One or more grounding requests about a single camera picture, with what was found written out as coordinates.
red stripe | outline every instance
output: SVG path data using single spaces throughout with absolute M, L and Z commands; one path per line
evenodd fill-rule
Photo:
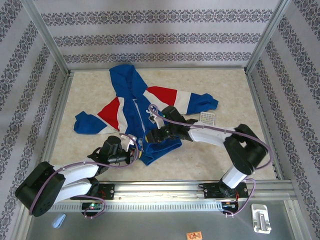
M 173 106 L 176 101 L 177 90 L 161 87 L 161 86 L 151 86 L 147 88 L 149 93 L 154 94 L 161 102 Z
M 98 116 L 105 120 L 108 124 L 119 131 L 119 123 L 117 119 L 118 109 L 120 102 L 116 97 L 113 99 L 107 106 L 105 106 L 101 112 L 98 113 Z

blue fabric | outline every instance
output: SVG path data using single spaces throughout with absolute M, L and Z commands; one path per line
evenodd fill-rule
M 162 143 L 147 143 L 146 138 L 144 137 L 142 139 L 142 144 L 143 154 L 140 159 L 148 166 L 166 153 L 179 148 L 182 145 L 182 142 L 180 139 L 166 139 Z
M 161 143 L 146 142 L 145 134 L 156 128 L 157 125 L 149 120 L 150 114 L 147 110 L 150 102 L 143 95 L 148 86 L 137 73 L 135 67 L 124 64 L 113 67 L 109 71 L 116 96 L 124 98 L 123 113 L 128 124 L 125 133 L 132 134 L 142 140 L 142 146 L 139 145 L 139 148 L 142 149 L 140 159 L 144 164 L 148 166 L 166 153 L 180 147 L 182 145 L 180 139 L 166 139 Z
M 215 100 L 210 94 L 205 93 L 199 95 L 196 93 L 191 93 L 190 101 L 186 114 L 198 114 L 200 112 L 206 112 L 209 109 L 217 109 L 218 101 Z
M 98 134 L 107 125 L 96 116 L 86 114 L 82 111 L 75 116 L 75 124 L 73 130 L 77 134 Z

sleeve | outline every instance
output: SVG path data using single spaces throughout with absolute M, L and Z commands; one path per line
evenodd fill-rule
M 120 101 L 116 97 L 97 115 L 82 111 L 75 116 L 74 131 L 78 134 L 112 134 L 119 131 L 119 106 Z
M 87 114 L 85 111 L 76 115 L 75 119 L 73 130 L 77 134 L 112 134 L 117 131 L 98 116 Z
M 148 87 L 146 91 L 148 95 L 155 96 L 167 106 L 174 106 L 182 115 L 198 114 L 208 110 L 215 110 L 218 107 L 218 101 L 208 93 L 199 95 L 160 86 Z M 157 102 L 151 101 L 153 100 L 152 97 L 148 98 L 148 100 L 153 104 L 157 104 Z

beige floor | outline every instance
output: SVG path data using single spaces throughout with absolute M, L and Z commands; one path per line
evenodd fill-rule
M 141 69 L 138 70 L 148 86 L 161 86 L 209 93 L 219 100 L 215 125 L 237 127 L 247 124 L 263 139 L 262 130 L 247 84 L 245 73 L 220 69 Z M 76 72 L 64 110 L 51 164 L 81 161 L 94 149 L 101 147 L 107 135 L 80 135 L 73 131 L 75 115 L 81 111 L 98 113 L 116 93 L 109 71 Z M 199 115 L 188 118 L 199 119 Z M 138 160 L 124 169 L 109 169 L 98 177 L 106 181 L 219 180 L 232 165 L 224 148 L 203 142 L 183 141 L 180 148 L 166 154 L 149 166 Z M 258 171 L 255 179 L 275 179 L 273 167 Z

white clip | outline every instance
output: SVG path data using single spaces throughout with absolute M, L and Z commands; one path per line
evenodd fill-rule
M 131 138 L 133 138 L 134 141 L 137 140 L 137 138 L 136 138 L 135 136 L 133 136 L 133 135 L 131 135 L 131 134 L 129 134 L 129 136 L 130 136 Z M 134 143 L 134 141 L 132 141 L 129 137 L 127 137 L 127 136 L 125 136 L 125 135 L 121 135 L 121 138 L 123 138 L 123 139 L 121 140 L 122 149 L 125 150 L 126 152 L 128 152 L 129 146 L 130 146 L 130 145 L 134 145 L 135 143 Z
M 163 127 L 165 125 L 165 122 L 162 118 L 157 117 L 156 115 L 154 115 L 150 111 L 148 111 L 148 113 L 150 113 L 150 117 L 149 117 L 150 122 L 152 122 L 153 124 L 156 124 L 158 129 L 160 129 L 161 127 Z
M 267 206 L 254 203 L 251 205 L 251 212 L 254 231 L 260 234 L 269 234 L 271 226 Z

